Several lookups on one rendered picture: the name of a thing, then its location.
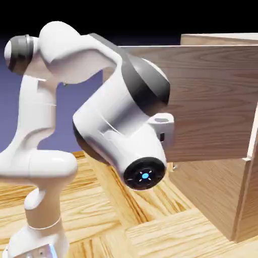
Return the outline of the large wooden cabinet door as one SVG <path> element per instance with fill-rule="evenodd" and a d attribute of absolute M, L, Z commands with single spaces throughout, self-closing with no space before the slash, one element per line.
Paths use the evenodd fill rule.
<path fill-rule="evenodd" d="M 247 156 L 258 103 L 258 45 L 127 47 L 166 74 L 175 118 L 169 162 Z"/>

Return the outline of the small wooden cabinet door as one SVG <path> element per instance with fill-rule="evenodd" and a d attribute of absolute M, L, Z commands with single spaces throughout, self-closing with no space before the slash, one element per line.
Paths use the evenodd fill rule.
<path fill-rule="evenodd" d="M 181 162 L 172 183 L 229 240 L 234 240 L 250 159 Z"/>

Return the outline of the light wood cabinet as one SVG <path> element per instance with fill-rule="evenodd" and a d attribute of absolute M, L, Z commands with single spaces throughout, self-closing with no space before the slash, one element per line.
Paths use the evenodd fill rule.
<path fill-rule="evenodd" d="M 256 34 L 255 39 L 252 40 L 248 38 L 241 39 L 238 34 L 236 34 L 234 38 L 230 38 L 229 35 L 182 35 L 180 46 L 188 45 L 258 45 L 258 34 Z M 250 159 L 250 165 L 246 178 L 243 202 L 234 239 L 234 241 L 236 242 L 240 242 L 258 235 L 258 103 L 256 105 L 256 110 L 254 114 L 253 127 L 249 139 L 247 156 L 244 158 Z"/>

